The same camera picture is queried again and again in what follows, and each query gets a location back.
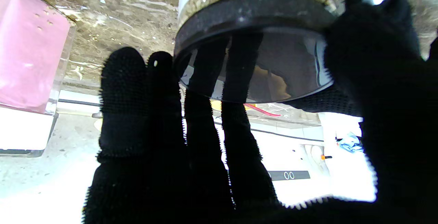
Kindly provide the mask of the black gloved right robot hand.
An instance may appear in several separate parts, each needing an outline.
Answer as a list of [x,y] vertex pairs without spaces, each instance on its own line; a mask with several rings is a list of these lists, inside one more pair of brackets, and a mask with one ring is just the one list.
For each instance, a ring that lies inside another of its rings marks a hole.
[[324,197],[283,206],[244,106],[223,103],[228,170],[207,97],[186,92],[183,135],[172,56],[131,47],[101,73],[100,165],[84,224],[436,224],[437,40],[416,49],[407,0],[345,0],[327,35],[335,85],[360,108],[374,202]]

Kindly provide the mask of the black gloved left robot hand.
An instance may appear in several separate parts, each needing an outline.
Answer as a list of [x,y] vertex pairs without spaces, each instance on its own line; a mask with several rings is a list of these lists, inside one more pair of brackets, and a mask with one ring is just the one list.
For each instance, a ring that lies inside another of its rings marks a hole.
[[336,85],[320,92],[281,104],[303,110],[308,113],[337,113],[354,117],[363,117],[360,108]]

